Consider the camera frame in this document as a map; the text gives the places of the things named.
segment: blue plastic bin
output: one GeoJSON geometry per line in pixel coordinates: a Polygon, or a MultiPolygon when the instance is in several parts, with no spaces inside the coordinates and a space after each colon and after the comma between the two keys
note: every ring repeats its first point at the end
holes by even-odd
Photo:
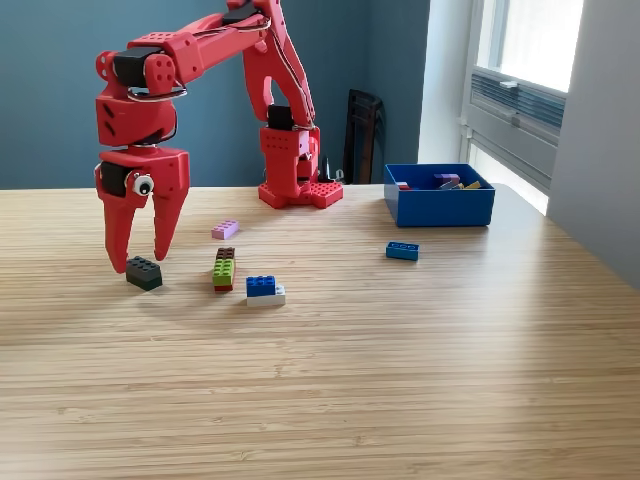
{"type": "Polygon", "coordinates": [[[491,223],[495,189],[464,163],[386,165],[384,198],[398,227],[472,227],[491,223]],[[478,190],[437,190],[437,173],[455,173],[478,190]],[[400,190],[407,182],[411,190],[400,190]]]}

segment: window blind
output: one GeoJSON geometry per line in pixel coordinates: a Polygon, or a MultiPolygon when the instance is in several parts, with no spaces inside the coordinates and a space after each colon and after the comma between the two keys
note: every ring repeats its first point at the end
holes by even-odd
{"type": "Polygon", "coordinates": [[[520,115],[533,118],[555,129],[562,127],[566,103],[564,98],[517,82],[513,82],[513,85],[503,86],[500,80],[481,73],[473,73],[471,76],[471,90],[474,94],[486,97],[520,115]]]}

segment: stacked lego bricks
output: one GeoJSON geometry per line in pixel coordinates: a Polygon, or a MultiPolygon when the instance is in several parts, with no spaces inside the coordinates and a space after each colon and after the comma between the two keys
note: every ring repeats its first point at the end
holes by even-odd
{"type": "Polygon", "coordinates": [[[231,292],[236,277],[236,249],[219,248],[213,266],[213,289],[216,292],[231,292]]]}
{"type": "Polygon", "coordinates": [[[273,276],[247,277],[247,306],[271,307],[287,303],[285,289],[273,276]]]}

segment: red robotic arm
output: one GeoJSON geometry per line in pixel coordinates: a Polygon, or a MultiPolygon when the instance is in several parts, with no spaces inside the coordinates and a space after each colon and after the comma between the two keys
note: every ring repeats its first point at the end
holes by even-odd
{"type": "Polygon", "coordinates": [[[326,208],[343,196],[342,186],[318,183],[320,130],[306,75],[286,30],[280,0],[228,0],[229,13],[214,14],[178,32],[155,32],[124,52],[98,56],[107,87],[96,100],[100,143],[125,147],[103,152],[95,169],[104,203],[106,248],[124,272],[135,210],[153,194],[155,255],[163,260],[189,190],[189,155],[160,148],[175,135],[172,100],[189,82],[238,54],[244,55],[247,89],[261,129],[267,182],[260,198],[274,208],[313,204],[326,208]],[[276,81],[289,107],[273,105],[276,81]],[[137,93],[136,89],[145,89],[137,93]]]}

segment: googly eye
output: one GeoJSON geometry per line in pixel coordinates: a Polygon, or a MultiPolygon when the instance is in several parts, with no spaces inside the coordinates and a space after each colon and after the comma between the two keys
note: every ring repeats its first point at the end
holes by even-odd
{"type": "Polygon", "coordinates": [[[140,175],[133,181],[134,193],[141,197],[147,197],[153,192],[153,179],[149,175],[140,175]]]}

